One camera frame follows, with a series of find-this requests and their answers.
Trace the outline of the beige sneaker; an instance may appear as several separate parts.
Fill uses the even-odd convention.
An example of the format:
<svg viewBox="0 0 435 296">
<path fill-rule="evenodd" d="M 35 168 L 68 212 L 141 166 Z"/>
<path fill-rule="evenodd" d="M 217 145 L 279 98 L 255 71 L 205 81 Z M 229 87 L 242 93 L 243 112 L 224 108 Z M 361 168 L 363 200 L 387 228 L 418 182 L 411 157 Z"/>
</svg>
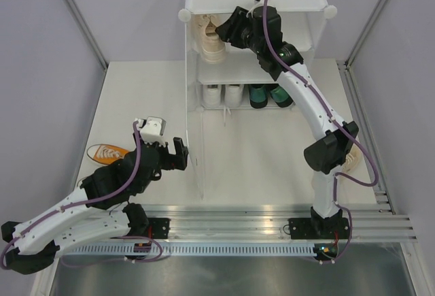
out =
<svg viewBox="0 0 435 296">
<path fill-rule="evenodd" d="M 362 151 L 355 144 L 352 145 L 349 153 L 346 155 L 342 172 L 344 174 L 350 174 L 358 166 L 362 157 Z"/>
<path fill-rule="evenodd" d="M 220 20 L 214 14 L 199 14 L 194 16 L 194 36 L 199 54 L 208 64 L 221 63 L 226 57 L 224 42 L 216 33 Z"/>
</svg>

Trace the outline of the clear cabinet door panel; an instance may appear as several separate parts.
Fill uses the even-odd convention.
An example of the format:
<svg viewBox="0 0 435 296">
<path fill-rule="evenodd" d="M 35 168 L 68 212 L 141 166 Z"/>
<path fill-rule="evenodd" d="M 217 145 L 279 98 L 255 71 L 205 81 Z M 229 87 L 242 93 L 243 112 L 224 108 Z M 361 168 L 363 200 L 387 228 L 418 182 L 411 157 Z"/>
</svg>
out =
<svg viewBox="0 0 435 296">
<path fill-rule="evenodd" d="M 204 199 L 205 196 L 204 112 L 204 107 L 199 105 L 188 110 L 186 118 L 188 148 L 200 199 Z"/>
</svg>

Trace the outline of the white sneaker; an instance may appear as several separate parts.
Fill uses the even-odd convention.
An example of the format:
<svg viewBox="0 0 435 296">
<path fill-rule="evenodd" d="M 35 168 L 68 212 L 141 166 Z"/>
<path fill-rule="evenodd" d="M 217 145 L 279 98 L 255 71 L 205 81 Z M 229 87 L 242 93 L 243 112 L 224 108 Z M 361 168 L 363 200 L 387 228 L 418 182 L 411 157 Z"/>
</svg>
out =
<svg viewBox="0 0 435 296">
<path fill-rule="evenodd" d="M 243 100 L 243 84 L 227 84 L 224 91 L 224 114 L 223 123 L 226 126 L 226 115 L 231 114 L 230 110 L 238 108 Z"/>
<path fill-rule="evenodd" d="M 203 85 L 203 105 L 216 108 L 221 105 L 222 86 L 219 84 Z"/>
</svg>

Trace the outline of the green pointed shoe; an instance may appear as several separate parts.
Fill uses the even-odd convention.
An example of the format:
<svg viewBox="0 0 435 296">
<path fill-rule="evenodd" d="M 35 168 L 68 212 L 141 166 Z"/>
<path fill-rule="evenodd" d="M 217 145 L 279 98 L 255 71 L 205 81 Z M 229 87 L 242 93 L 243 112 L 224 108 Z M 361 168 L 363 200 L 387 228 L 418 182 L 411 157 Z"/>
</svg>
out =
<svg viewBox="0 0 435 296">
<path fill-rule="evenodd" d="M 271 84 L 268 88 L 272 100 L 280 107 L 286 108 L 293 104 L 290 95 L 278 84 Z"/>
<path fill-rule="evenodd" d="M 264 84 L 250 84 L 248 86 L 249 103 L 254 109 L 265 108 L 268 104 L 267 89 Z"/>
</svg>

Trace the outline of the orange sneaker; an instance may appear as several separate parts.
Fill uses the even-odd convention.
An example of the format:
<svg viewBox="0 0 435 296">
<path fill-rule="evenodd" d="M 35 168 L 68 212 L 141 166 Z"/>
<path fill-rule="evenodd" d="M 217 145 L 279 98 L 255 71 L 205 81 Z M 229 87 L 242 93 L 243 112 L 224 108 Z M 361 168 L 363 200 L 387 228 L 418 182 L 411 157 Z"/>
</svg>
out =
<svg viewBox="0 0 435 296">
<path fill-rule="evenodd" d="M 91 161 L 99 165 L 110 165 L 123 159 L 128 150 L 111 144 L 95 144 L 88 147 L 86 155 Z"/>
</svg>

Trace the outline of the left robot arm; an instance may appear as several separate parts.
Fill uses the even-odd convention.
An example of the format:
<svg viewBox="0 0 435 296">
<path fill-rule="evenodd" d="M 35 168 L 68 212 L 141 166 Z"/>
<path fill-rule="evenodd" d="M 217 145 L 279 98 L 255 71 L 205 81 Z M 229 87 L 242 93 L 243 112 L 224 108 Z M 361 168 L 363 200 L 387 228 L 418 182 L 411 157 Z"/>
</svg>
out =
<svg viewBox="0 0 435 296">
<path fill-rule="evenodd" d="M 143 193 L 163 171 L 185 170 L 188 148 L 182 138 L 173 140 L 175 153 L 158 142 L 144 143 L 98 168 L 58 204 L 25 223 L 7 221 L 1 226 L 6 247 L 1 268 L 28 275 L 53 264 L 65 253 L 107 238 L 166 238 L 153 226 L 143 207 L 129 199 Z"/>
</svg>

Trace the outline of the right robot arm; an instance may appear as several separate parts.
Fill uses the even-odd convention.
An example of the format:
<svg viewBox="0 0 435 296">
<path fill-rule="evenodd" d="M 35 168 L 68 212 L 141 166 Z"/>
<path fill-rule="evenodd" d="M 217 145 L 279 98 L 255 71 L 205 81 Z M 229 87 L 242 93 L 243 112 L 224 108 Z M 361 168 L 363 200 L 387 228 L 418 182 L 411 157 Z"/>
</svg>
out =
<svg viewBox="0 0 435 296">
<path fill-rule="evenodd" d="M 290 96 L 308 122 L 314 143 L 304 150 L 313 170 L 315 193 L 306 224 L 315 238 L 350 234 L 350 221 L 337 204 L 338 175 L 345 164 L 359 128 L 346 122 L 324 100 L 295 46 L 284 41 L 281 17 L 271 6 L 254 10 L 236 7 L 228 20 L 216 28 L 219 38 L 239 49 L 251 50 L 259 66 Z"/>
</svg>

